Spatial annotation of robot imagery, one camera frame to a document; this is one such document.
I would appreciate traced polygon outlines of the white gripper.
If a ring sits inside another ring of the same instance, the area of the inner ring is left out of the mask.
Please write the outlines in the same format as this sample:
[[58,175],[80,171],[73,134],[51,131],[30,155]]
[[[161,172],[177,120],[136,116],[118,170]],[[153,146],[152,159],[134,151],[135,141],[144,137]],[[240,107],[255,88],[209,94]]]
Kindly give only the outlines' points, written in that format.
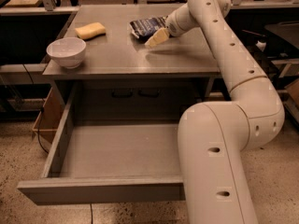
[[169,36],[181,36],[198,27],[187,4],[174,10],[165,21],[165,27],[155,32],[145,43],[147,48],[153,48],[169,39]]

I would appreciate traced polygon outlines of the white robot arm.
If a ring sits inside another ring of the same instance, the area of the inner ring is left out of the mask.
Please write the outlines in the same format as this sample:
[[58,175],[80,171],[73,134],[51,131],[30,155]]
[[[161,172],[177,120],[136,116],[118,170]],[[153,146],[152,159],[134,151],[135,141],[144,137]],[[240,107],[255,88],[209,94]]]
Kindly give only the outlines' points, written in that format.
[[258,224],[240,153],[273,140],[285,119],[270,79],[224,19],[230,6],[230,0],[188,0],[146,43],[153,48],[200,28],[230,95],[192,105],[178,124],[190,224]]

